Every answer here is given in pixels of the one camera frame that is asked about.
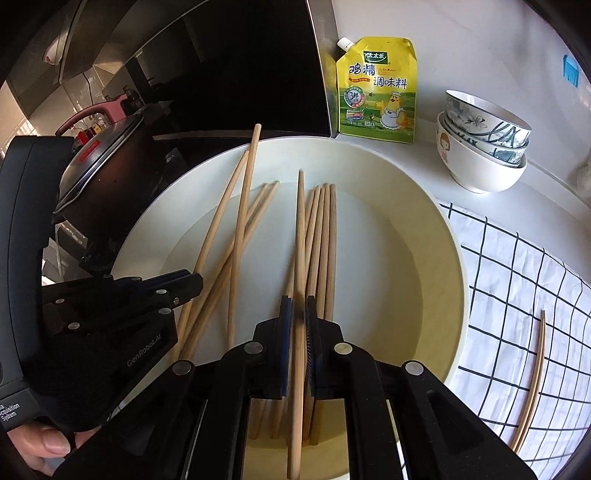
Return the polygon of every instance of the white countertop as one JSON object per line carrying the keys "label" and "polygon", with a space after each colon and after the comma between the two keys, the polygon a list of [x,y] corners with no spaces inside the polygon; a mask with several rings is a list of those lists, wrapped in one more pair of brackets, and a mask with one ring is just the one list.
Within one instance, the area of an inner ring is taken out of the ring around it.
{"label": "white countertop", "polygon": [[412,145],[339,135],[337,141],[385,155],[440,200],[519,233],[591,281],[591,209],[559,181],[530,164],[522,179],[499,193],[477,194],[460,187],[437,153],[434,126],[421,122]]}

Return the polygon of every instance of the red label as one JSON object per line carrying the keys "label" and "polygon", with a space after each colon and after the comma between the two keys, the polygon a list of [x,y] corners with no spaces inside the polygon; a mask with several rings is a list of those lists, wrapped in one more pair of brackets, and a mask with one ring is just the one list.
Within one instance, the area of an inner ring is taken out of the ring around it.
{"label": "red label", "polygon": [[98,147],[100,145],[100,140],[96,140],[95,142],[93,142],[87,149],[86,151],[80,155],[80,157],[78,158],[78,161],[80,163],[84,163],[84,161],[88,158],[88,155],[90,155],[92,152],[94,152],[94,150],[96,150],[96,147]]}

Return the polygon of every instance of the kitchen wall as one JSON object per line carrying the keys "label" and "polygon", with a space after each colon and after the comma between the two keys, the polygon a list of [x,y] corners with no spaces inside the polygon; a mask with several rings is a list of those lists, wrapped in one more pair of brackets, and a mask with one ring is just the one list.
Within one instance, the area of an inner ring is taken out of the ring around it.
{"label": "kitchen wall", "polygon": [[446,89],[481,96],[533,128],[528,158],[573,184],[591,150],[591,85],[563,77],[571,55],[522,0],[333,0],[339,35],[407,37],[418,60],[417,115],[431,122]]}

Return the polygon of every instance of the stacked bowls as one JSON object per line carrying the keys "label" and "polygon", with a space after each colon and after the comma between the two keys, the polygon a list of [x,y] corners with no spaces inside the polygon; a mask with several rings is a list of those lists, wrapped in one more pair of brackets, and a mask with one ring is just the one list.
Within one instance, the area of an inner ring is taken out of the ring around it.
{"label": "stacked bowls", "polygon": [[437,150],[452,177],[476,193],[500,192],[521,177],[531,127],[481,98],[447,91],[437,117]]}

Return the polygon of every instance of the metal screw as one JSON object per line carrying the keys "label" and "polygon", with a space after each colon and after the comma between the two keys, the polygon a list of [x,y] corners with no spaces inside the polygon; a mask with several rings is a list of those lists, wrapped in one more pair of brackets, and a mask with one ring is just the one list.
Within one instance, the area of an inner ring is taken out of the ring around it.
{"label": "metal screw", "polygon": [[173,365],[173,373],[175,375],[187,375],[191,371],[191,362],[181,360]]}
{"label": "metal screw", "polygon": [[248,342],[244,346],[244,351],[249,355],[256,355],[262,352],[262,344],[259,342]]}
{"label": "metal screw", "polygon": [[353,351],[353,347],[346,342],[337,343],[335,345],[335,352],[339,355],[349,355]]}
{"label": "metal screw", "polygon": [[406,364],[404,368],[408,373],[410,373],[411,375],[415,375],[417,377],[425,371],[425,369],[419,362],[409,362]]}

